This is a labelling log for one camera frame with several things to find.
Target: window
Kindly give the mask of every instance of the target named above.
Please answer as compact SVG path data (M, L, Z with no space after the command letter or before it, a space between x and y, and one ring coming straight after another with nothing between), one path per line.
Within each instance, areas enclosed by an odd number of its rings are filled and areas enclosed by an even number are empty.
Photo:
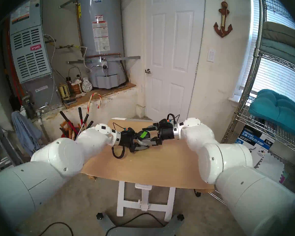
M265 0L265 2L267 6L267 21L280 23L295 29L294 20L279 0ZM248 78L258 35L259 0L253 0L253 5L252 37L247 64L239 87L241 92ZM257 94L258 91L265 88L285 95L295 102L295 72L283 65L262 58L251 94Z

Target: caster wheel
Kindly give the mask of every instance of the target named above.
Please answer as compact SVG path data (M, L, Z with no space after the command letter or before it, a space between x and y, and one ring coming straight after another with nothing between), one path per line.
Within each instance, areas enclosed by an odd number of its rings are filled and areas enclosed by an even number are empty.
M194 189L194 194L195 194L197 197L200 197L200 196L201 196L201 193L200 193L200 192L197 192L195 189Z
M96 218L97 220L102 220L104 218L103 213L97 213Z
M185 218L184 218L184 215L183 214L179 214L178 216L177 216L177 220L178 221L183 221Z

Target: white table stand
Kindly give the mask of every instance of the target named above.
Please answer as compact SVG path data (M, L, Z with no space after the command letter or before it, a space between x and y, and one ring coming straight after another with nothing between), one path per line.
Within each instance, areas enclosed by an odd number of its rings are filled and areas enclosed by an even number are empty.
M173 213L174 199L175 199L175 191L176 191L175 187L169 188L167 205L151 204L148 202L148 194L149 194L149 190L152 189L152 185L136 183L135 187L142 190L142 200L139 200L138 202L125 200L124 199L125 198L125 182L119 181L117 216L123 216L124 207L127 207L127 208L139 209L142 211L164 211L165 212L164 221L171 220L171 216Z

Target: blue towel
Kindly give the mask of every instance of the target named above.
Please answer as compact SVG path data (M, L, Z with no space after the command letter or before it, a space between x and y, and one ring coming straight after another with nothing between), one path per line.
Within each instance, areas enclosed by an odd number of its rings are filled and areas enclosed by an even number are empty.
M32 157L34 152L40 148L38 139L40 139L42 132L18 111L12 112L11 117L18 140Z

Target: box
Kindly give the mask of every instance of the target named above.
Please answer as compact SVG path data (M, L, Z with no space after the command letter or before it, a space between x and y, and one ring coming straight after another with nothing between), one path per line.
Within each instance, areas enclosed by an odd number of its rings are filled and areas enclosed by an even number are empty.
M274 143L274 139L254 128L245 125L235 143L246 146L252 156L253 166L260 161Z

